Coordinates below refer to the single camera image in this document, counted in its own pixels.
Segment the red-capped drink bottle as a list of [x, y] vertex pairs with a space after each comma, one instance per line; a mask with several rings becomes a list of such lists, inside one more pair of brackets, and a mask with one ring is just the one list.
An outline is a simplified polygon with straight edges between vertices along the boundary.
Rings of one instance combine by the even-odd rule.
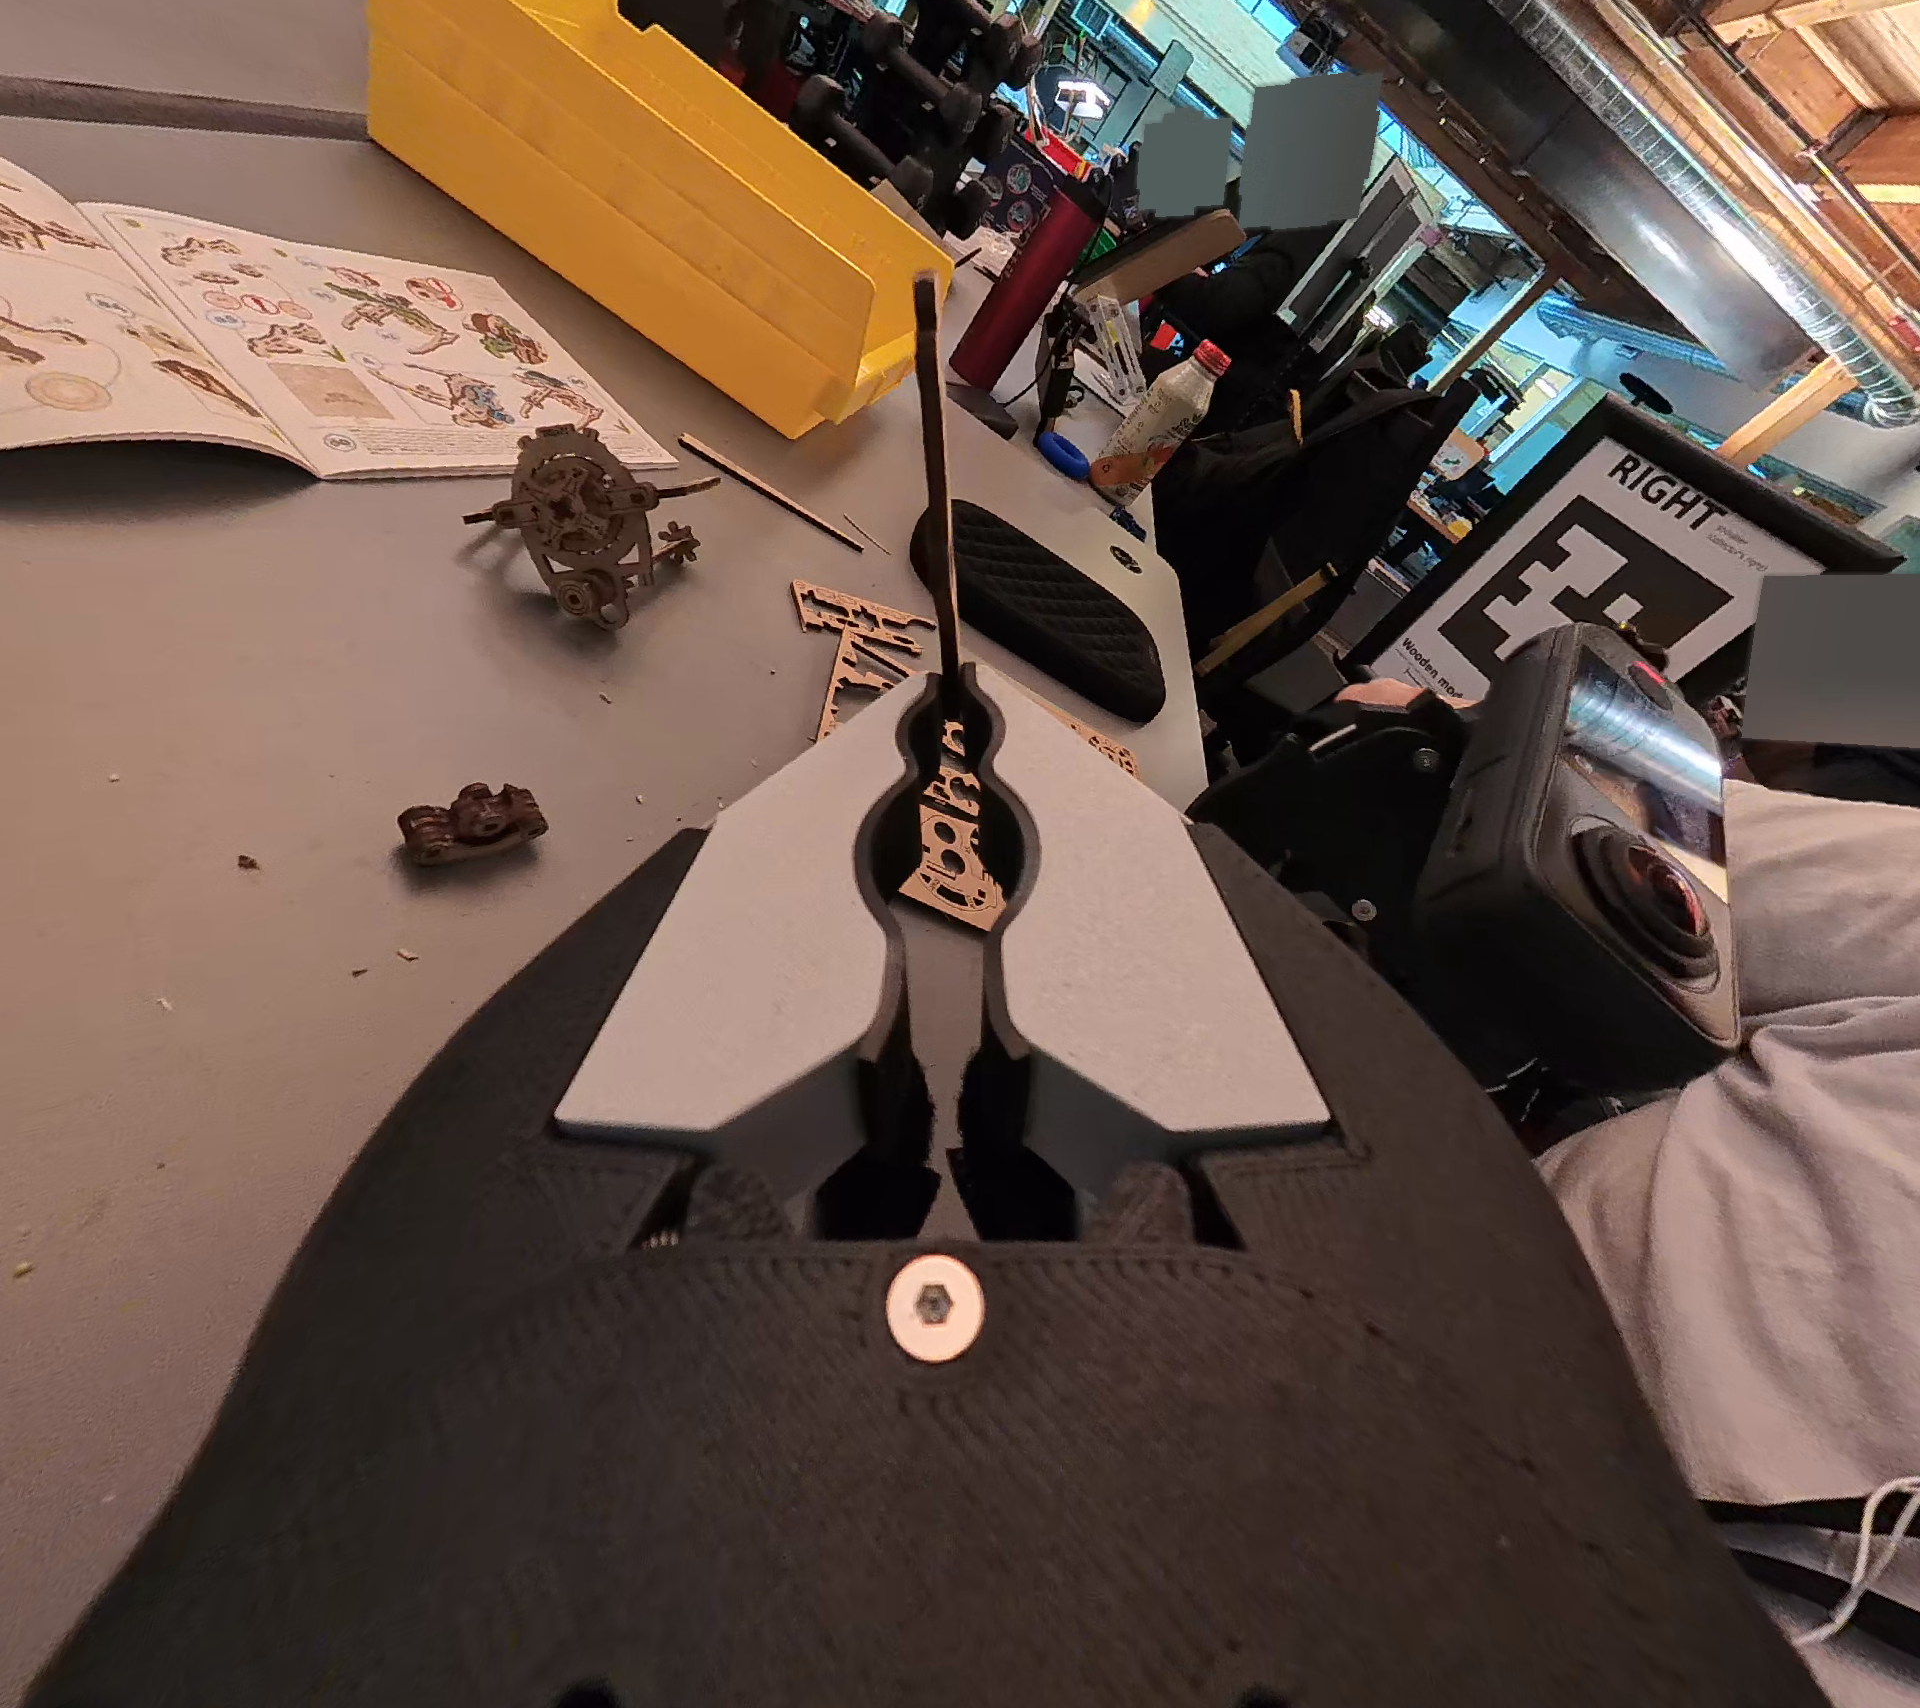
[[1233, 358], [1207, 339], [1157, 377], [1092, 459], [1092, 491], [1112, 509], [1130, 513], [1207, 419], [1219, 379], [1231, 367]]

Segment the dark red tumbler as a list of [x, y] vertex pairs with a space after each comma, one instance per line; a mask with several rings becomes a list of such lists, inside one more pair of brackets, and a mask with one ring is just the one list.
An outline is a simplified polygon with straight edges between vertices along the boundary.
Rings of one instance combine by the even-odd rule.
[[1088, 174], [1056, 186], [1043, 218], [1025, 235], [948, 356], [948, 368], [961, 384], [983, 393], [998, 384], [1105, 225], [1105, 182], [1102, 176]]

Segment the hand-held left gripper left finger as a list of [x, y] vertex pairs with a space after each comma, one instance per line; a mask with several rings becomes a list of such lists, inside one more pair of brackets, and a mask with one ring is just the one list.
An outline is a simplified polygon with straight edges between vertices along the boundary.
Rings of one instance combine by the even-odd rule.
[[558, 1134], [750, 1168], [783, 1202], [858, 1152], [858, 1062], [903, 989], [858, 838], [905, 792], [920, 703], [910, 674], [721, 810], [558, 1100]]

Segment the yellow plastic bin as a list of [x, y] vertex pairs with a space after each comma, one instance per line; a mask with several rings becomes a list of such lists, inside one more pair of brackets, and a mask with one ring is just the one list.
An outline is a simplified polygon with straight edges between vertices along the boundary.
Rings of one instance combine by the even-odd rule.
[[372, 142], [799, 441], [915, 379], [952, 258], [616, 0], [367, 0]]

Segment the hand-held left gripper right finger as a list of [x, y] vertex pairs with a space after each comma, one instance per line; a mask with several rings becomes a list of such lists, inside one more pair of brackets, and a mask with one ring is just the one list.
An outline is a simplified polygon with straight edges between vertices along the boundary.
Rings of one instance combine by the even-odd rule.
[[1020, 876], [988, 1011], [1027, 1067], [1020, 1143], [1094, 1198], [1132, 1165], [1323, 1141], [1333, 1111], [1187, 816], [1018, 682], [974, 665], [980, 763]]

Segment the flat wooden parts sheet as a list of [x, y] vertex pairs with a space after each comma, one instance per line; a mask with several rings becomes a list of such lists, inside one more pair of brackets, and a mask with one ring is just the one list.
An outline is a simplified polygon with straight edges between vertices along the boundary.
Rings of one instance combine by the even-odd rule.
[[[836, 637], [828, 691], [814, 738], [823, 740], [854, 708], [889, 695], [913, 677], [925, 649], [918, 633], [932, 633], [928, 616], [915, 616], [872, 601], [797, 578], [791, 585], [800, 625]], [[959, 724], [942, 736], [940, 775], [926, 784], [925, 803], [952, 816], [980, 812], [980, 784], [965, 764]]]

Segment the black quilted pad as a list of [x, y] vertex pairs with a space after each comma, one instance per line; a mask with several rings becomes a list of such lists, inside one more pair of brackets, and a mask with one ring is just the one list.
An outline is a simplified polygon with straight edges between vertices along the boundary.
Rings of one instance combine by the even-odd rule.
[[1162, 656], [1129, 602], [985, 506], [957, 500], [950, 523], [950, 588], [963, 626], [1126, 724], [1162, 714]]

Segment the rack of black dumbbells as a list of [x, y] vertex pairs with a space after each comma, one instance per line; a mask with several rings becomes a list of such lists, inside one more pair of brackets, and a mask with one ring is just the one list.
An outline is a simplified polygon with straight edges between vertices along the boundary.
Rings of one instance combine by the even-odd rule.
[[858, 99], [827, 74], [799, 89], [788, 129], [858, 186], [890, 186], [926, 227], [967, 240], [988, 212], [972, 161], [1008, 144], [1023, 90], [1045, 63], [1045, 38], [1014, 13], [980, 0], [908, 0], [915, 20], [875, 13], [857, 38]]

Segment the black backpack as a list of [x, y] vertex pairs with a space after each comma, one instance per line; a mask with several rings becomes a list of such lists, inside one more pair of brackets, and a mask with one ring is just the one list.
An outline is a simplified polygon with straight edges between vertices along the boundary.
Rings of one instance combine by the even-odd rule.
[[1193, 436], [1154, 478], [1196, 682], [1250, 681], [1303, 649], [1357, 591], [1472, 389], [1379, 391], [1297, 438], [1282, 422]]

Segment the illustrated instruction booklet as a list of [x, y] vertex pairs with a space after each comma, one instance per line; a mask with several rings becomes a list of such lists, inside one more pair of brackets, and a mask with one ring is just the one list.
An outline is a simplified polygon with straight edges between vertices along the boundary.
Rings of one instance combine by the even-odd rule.
[[489, 277], [75, 204], [2, 162], [6, 453], [193, 444], [319, 481], [505, 476], [564, 427], [630, 470], [679, 466]]

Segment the small wooden model car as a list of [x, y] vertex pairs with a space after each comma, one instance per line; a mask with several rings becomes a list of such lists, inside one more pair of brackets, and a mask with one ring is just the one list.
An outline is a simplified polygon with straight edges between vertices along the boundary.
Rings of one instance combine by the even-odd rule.
[[416, 804], [397, 814], [397, 860], [435, 873], [513, 856], [549, 833], [549, 819], [531, 788], [469, 783], [445, 804]]

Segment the silver ventilation duct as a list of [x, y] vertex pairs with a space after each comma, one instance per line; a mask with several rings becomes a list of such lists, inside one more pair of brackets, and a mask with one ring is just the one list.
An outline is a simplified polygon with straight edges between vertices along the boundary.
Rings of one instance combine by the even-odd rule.
[[1623, 0], [1484, 0], [1631, 154], [1712, 233], [1813, 347], [1836, 360], [1881, 430], [1916, 424], [1916, 352], [1899, 304], [1827, 235], [1780, 167]]

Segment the person's grey shirt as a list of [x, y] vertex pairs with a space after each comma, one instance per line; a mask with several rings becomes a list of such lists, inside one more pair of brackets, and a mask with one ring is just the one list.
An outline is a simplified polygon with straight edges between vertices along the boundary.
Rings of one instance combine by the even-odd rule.
[[1916, 1704], [1916, 808], [1735, 781], [1726, 856], [1740, 1046], [1538, 1170], [1817, 1687]]

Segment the thin wooden parts sheet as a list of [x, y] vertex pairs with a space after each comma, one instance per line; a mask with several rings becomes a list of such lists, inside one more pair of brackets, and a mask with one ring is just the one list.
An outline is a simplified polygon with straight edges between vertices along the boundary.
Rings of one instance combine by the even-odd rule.
[[903, 895], [965, 928], [990, 933], [1004, 895], [983, 848], [983, 784], [967, 760], [963, 714], [963, 640], [952, 552], [952, 488], [948, 473], [947, 393], [940, 368], [940, 281], [932, 270], [913, 277], [915, 383], [925, 459], [925, 587], [930, 596], [938, 649], [932, 775], [922, 792], [922, 860]]

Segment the wooden gear model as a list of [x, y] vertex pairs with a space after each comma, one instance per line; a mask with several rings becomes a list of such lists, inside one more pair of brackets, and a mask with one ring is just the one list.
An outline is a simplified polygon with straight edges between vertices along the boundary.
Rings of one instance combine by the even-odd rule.
[[515, 535], [558, 610], [605, 633], [625, 628], [636, 591], [650, 591], [658, 565], [697, 560], [701, 541], [666, 521], [654, 541], [653, 516], [668, 500], [718, 488], [718, 476], [658, 486], [636, 476], [591, 424], [546, 424], [519, 441], [510, 494], [467, 527]]

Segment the framed black-and-white tag sign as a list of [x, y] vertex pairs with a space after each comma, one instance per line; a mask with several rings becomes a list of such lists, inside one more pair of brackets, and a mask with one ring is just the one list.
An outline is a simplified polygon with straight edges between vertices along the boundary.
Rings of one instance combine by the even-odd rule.
[[1631, 626], [1695, 697], [1746, 672], [1773, 576], [1885, 576], [1899, 551], [1720, 461], [1637, 406], [1598, 401], [1501, 509], [1342, 656], [1348, 681], [1483, 699], [1527, 643]]

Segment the thin wooden stick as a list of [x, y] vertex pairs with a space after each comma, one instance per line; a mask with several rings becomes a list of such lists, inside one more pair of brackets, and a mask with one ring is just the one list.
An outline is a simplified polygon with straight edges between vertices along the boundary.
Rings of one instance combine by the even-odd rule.
[[693, 436], [693, 435], [685, 435], [685, 433], [679, 436], [679, 444], [680, 444], [680, 448], [683, 448], [686, 454], [690, 454], [690, 456], [695, 456], [697, 461], [705, 462], [705, 465], [707, 465], [711, 470], [715, 470], [718, 476], [725, 476], [725, 478], [740, 485], [743, 488], [750, 491], [755, 496], [759, 496], [759, 499], [770, 502], [772, 506], [781, 509], [781, 511], [783, 511], [784, 514], [788, 514], [791, 519], [800, 521], [800, 523], [804, 523], [808, 529], [824, 535], [831, 543], [835, 543], [835, 544], [839, 544], [839, 547], [845, 547], [845, 548], [849, 548], [849, 551], [852, 551], [852, 552], [867, 552], [867, 543], [864, 543], [858, 535], [854, 535], [852, 531], [849, 531], [849, 529], [842, 527], [842, 524], [836, 524], [835, 521], [828, 521], [827, 516], [818, 514], [816, 511], [808, 509], [802, 500], [787, 494], [787, 492], [781, 491], [777, 485], [772, 485], [770, 481], [767, 481], [767, 478], [763, 478], [761, 475], [753, 473], [750, 468], [747, 468], [744, 465], [740, 465], [740, 462], [734, 461], [732, 456], [726, 456], [726, 454], [722, 454], [718, 448], [703, 442], [701, 438], [697, 438], [697, 436]]

